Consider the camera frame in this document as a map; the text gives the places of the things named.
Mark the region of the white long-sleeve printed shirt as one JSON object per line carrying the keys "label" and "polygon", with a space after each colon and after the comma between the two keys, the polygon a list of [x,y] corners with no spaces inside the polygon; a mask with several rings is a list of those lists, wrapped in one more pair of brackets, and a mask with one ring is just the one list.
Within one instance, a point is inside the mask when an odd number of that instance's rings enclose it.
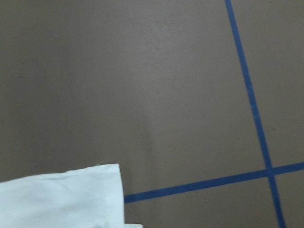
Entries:
{"label": "white long-sleeve printed shirt", "polygon": [[118,164],[0,184],[2,228],[141,228],[127,224]]}

